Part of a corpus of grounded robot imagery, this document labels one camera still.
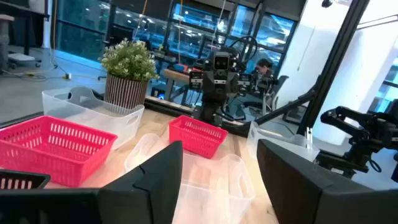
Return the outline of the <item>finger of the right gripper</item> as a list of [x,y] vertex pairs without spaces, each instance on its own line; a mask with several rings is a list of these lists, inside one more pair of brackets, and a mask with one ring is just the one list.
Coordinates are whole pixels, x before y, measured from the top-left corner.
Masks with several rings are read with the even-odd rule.
[[203,72],[191,71],[189,73],[189,87],[191,90],[201,90]]
[[247,73],[242,73],[238,75],[238,89],[239,92],[247,92],[252,85],[252,75]]

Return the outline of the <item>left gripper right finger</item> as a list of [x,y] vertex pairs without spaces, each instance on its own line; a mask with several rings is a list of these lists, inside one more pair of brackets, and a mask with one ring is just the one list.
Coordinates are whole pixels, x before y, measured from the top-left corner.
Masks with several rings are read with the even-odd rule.
[[342,224],[327,188],[340,176],[269,140],[257,144],[257,161],[279,224]]

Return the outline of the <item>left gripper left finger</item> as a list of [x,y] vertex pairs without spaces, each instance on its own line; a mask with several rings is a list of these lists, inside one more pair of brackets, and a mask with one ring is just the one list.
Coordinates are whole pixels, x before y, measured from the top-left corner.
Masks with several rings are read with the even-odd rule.
[[175,141],[100,188],[102,224],[172,224],[182,165],[182,142]]

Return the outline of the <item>small pink plastic basket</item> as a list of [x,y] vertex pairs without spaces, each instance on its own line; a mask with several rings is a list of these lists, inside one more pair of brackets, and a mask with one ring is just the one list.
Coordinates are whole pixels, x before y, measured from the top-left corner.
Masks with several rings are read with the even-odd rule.
[[228,132],[195,118],[181,115],[169,122],[169,141],[181,141],[183,148],[211,159]]

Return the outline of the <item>wooden desk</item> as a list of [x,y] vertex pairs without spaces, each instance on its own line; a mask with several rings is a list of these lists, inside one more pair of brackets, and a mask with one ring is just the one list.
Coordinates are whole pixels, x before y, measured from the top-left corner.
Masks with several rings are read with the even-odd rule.
[[[189,91],[188,75],[173,70],[165,69],[164,77],[167,79],[164,100],[173,102],[174,98],[182,94],[183,95],[182,104],[184,104]],[[174,84],[176,81],[184,83],[184,86],[178,89],[174,95],[172,95],[174,90]]]

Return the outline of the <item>person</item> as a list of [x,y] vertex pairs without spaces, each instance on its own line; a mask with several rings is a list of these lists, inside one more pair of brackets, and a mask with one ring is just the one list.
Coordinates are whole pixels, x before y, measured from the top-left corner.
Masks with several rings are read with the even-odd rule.
[[272,78],[273,74],[272,74],[272,67],[273,67],[273,63],[266,59],[266,58],[262,58],[260,59],[257,64],[256,67],[254,69],[254,73],[255,73],[255,81],[259,81],[261,78]]

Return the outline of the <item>grey office chair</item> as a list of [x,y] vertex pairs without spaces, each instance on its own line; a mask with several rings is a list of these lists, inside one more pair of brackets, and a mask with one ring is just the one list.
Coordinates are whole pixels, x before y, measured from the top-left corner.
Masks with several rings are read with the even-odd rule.
[[277,94],[288,78],[289,77],[285,75],[282,75],[279,78],[274,78],[271,75],[270,77],[262,77],[261,79],[258,79],[251,94],[258,96],[262,101],[247,101],[243,103],[244,107],[261,109],[263,115],[274,111],[278,100]]

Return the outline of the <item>flowering plant in striped pot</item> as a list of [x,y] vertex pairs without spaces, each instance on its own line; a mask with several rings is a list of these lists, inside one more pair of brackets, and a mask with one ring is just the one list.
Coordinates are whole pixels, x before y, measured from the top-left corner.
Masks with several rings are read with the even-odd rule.
[[141,40],[106,47],[100,62],[107,72],[104,101],[127,110],[142,105],[148,83],[159,79],[154,56]]

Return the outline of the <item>large clear plastic basket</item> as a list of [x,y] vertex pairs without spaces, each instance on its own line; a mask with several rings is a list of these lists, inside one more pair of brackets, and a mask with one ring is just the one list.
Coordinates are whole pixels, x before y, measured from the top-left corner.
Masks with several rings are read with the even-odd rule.
[[144,105],[129,110],[99,100],[83,86],[44,90],[42,104],[45,115],[117,135],[113,150],[135,137],[144,112]]

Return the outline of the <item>large pink plastic basket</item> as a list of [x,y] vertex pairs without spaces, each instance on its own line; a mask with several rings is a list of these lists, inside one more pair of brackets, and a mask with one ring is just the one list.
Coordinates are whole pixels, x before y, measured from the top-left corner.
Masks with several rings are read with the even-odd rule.
[[99,169],[117,135],[52,116],[39,116],[0,130],[0,167],[48,174],[78,187]]

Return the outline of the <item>black plastic basket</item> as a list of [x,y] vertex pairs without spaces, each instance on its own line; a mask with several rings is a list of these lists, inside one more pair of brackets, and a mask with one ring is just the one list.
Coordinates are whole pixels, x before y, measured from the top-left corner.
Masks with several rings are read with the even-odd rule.
[[0,169],[0,190],[43,189],[50,180],[48,174]]

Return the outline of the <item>white rolling base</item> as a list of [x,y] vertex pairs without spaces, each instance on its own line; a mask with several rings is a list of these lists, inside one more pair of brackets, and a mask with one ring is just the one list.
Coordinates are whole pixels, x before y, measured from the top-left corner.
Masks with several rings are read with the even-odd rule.
[[42,61],[40,59],[36,59],[35,57],[29,55],[11,52],[8,53],[7,56],[8,56],[8,66],[11,69],[15,69],[18,64],[27,63],[27,62],[34,62],[37,68],[41,67]]

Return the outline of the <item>black frame brace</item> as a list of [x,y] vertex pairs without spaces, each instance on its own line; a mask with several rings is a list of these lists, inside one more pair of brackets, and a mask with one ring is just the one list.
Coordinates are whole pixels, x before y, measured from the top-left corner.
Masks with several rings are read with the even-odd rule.
[[[315,95],[316,95],[316,91],[311,90],[308,93],[300,96],[297,100],[295,100],[291,103],[288,103],[285,106],[282,106],[267,115],[261,116],[260,118],[256,119],[254,122],[257,124],[264,124],[264,123],[284,114],[285,112],[288,112],[289,110],[292,110],[293,108],[296,108],[296,107],[314,99]],[[228,131],[231,134],[235,134],[237,136],[246,138],[249,134],[250,125],[251,125],[250,122],[244,123],[242,125],[225,122],[221,125],[221,128]]]

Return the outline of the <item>black frame post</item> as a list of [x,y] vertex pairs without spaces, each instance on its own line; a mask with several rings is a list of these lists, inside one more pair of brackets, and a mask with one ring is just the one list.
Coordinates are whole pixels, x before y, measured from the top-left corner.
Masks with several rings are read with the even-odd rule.
[[326,60],[325,66],[321,72],[320,81],[317,89],[312,91],[305,102],[309,102],[308,108],[300,123],[297,134],[304,135],[307,128],[312,128],[315,124],[325,98],[335,79],[336,73],[348,49],[355,30],[362,18],[370,0],[352,0],[348,12],[339,29],[336,40],[331,48],[331,52]]

